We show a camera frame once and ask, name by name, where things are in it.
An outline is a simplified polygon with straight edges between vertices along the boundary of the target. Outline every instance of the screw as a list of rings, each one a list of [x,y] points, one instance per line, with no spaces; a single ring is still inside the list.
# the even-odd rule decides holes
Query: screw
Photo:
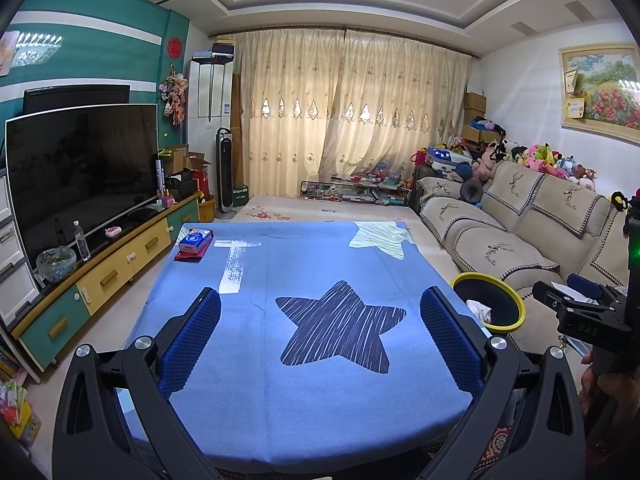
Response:
[[[135,345],[138,350],[145,350],[151,346],[151,338],[149,336],[143,335],[142,337],[136,339]]]
[[[504,350],[507,348],[507,341],[501,337],[492,337],[491,346],[496,350]]]
[[[562,359],[564,357],[564,352],[557,346],[552,346],[549,353],[551,354],[551,357],[555,357],[556,359]]]
[[[84,357],[91,351],[91,347],[89,345],[82,345],[76,349],[76,355],[78,357]]]

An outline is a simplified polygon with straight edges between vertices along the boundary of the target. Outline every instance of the tower fan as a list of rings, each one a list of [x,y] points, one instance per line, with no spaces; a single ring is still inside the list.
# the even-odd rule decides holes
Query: tower fan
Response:
[[[234,181],[231,171],[231,132],[226,128],[219,128],[216,133],[216,156],[218,158],[218,207],[216,218],[233,218],[236,212],[234,206]]]

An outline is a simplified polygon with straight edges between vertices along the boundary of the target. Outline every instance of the green drawer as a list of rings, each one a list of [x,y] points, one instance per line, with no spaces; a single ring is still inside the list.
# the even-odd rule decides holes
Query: green drawer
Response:
[[[173,227],[173,229],[169,232],[171,243],[173,244],[178,239],[178,234],[180,234],[180,228],[182,227],[182,224],[199,221],[198,200],[191,200],[191,202],[183,205],[180,209],[171,211],[167,215],[166,221],[169,224],[169,229]]]
[[[90,317],[74,285],[50,304],[20,339],[36,361],[46,368]]]

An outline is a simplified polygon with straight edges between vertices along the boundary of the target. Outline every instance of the flower painting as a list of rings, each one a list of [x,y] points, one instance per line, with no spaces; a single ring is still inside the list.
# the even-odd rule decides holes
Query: flower painting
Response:
[[[560,50],[562,73],[577,69],[573,96],[584,98],[581,119],[562,126],[640,142],[640,57],[632,43]]]

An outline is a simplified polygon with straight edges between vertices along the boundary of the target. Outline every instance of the curtain rod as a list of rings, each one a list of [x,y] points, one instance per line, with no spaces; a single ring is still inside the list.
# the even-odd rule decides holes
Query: curtain rod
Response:
[[[328,30],[343,30],[346,32],[347,30],[354,30],[355,32],[372,32],[374,34],[386,34],[388,36],[394,36],[395,38],[403,38],[404,40],[414,40],[419,43],[426,43],[434,46],[439,46],[441,48],[446,48],[447,50],[452,50],[453,52],[457,52],[459,54],[465,54],[466,56],[471,56],[473,59],[480,59],[480,56],[473,54],[471,52],[467,52],[466,50],[462,50],[459,48],[455,48],[453,46],[445,45],[442,43],[436,43],[435,41],[423,40],[422,38],[416,38],[415,36],[408,36],[406,34],[399,34],[398,32],[385,32],[382,30],[374,30],[373,28],[357,28],[357,27],[335,27],[333,25],[274,25],[273,27],[250,27],[250,28],[242,28],[240,30],[229,30],[225,32],[219,32],[216,34],[210,34],[209,39],[216,38],[218,36],[226,36],[227,34],[240,34],[241,32],[257,32],[259,30],[279,30],[282,28],[322,28]]]

